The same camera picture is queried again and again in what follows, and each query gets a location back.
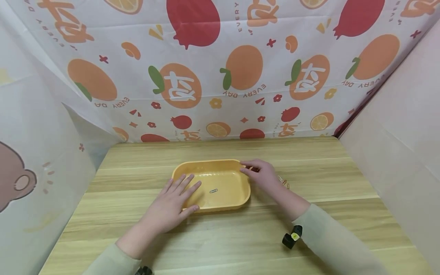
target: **printed backdrop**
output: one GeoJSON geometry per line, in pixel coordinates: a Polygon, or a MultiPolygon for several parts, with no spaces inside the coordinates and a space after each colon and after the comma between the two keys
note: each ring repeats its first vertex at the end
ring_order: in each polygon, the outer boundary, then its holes
{"type": "Polygon", "coordinates": [[[81,98],[85,119],[149,142],[332,135],[435,22],[440,3],[9,4],[81,98]]]}
{"type": "Polygon", "coordinates": [[[0,1],[3,273],[37,273],[93,177],[94,152],[116,139],[333,135],[436,22],[439,7],[0,1]]]}

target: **red pomegranate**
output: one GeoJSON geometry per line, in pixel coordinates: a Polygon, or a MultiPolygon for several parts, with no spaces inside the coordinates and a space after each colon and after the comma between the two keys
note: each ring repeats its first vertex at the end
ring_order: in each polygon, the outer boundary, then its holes
{"type": "Polygon", "coordinates": [[[220,33],[220,16],[211,0],[167,0],[166,10],[174,39],[188,49],[189,45],[209,46],[220,33]]]}
{"type": "Polygon", "coordinates": [[[281,116],[281,121],[289,122],[294,120],[300,114],[300,108],[292,107],[290,109],[284,110],[281,116]]]}
{"type": "Polygon", "coordinates": [[[333,29],[334,36],[355,37],[371,28],[379,18],[385,0],[348,0],[342,9],[339,23],[333,29]]]}
{"type": "Polygon", "coordinates": [[[182,130],[190,128],[192,124],[192,120],[187,116],[172,117],[171,121],[176,128],[182,130]]]}
{"type": "Polygon", "coordinates": [[[164,138],[163,136],[158,136],[155,134],[145,134],[140,137],[140,140],[142,142],[159,142],[159,141],[169,141],[168,139],[164,138]]]}
{"type": "Polygon", "coordinates": [[[260,129],[247,129],[240,134],[240,139],[263,139],[265,134],[260,129]]]}

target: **right hand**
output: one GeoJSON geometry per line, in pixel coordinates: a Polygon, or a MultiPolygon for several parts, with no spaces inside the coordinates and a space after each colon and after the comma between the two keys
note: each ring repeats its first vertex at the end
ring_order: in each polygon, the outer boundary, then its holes
{"type": "Polygon", "coordinates": [[[246,168],[240,172],[248,176],[281,207],[290,220],[296,220],[310,207],[310,203],[301,196],[286,189],[279,181],[272,164],[254,159],[241,161],[246,168]]]}
{"type": "Polygon", "coordinates": [[[240,164],[246,166],[246,168],[241,168],[240,172],[248,176],[264,191],[268,192],[271,189],[281,186],[275,169],[269,162],[254,159],[253,161],[241,161],[240,164]]]}

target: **yellow plastic tray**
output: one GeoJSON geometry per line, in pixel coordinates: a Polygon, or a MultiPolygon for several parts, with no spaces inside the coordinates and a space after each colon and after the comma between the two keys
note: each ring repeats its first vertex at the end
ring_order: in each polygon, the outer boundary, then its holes
{"type": "Polygon", "coordinates": [[[238,209],[250,197],[247,177],[240,173],[243,166],[236,159],[184,162],[174,169],[173,179],[182,174],[194,174],[187,188],[199,180],[202,185],[185,202],[183,208],[198,205],[198,212],[213,212],[238,209]]]}

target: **wood grain tabletop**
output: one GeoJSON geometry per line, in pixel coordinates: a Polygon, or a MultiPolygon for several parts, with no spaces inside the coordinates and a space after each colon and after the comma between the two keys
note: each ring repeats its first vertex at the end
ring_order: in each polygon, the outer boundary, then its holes
{"type": "MultiPolygon", "coordinates": [[[[360,238],[391,274],[432,274],[396,220],[333,137],[122,143],[112,147],[41,275],[77,275],[145,212],[185,161],[261,158],[298,193],[360,238]]],[[[274,202],[251,187],[239,210],[195,214],[157,239],[143,264],[155,274],[332,274],[291,230],[274,202]]]]}

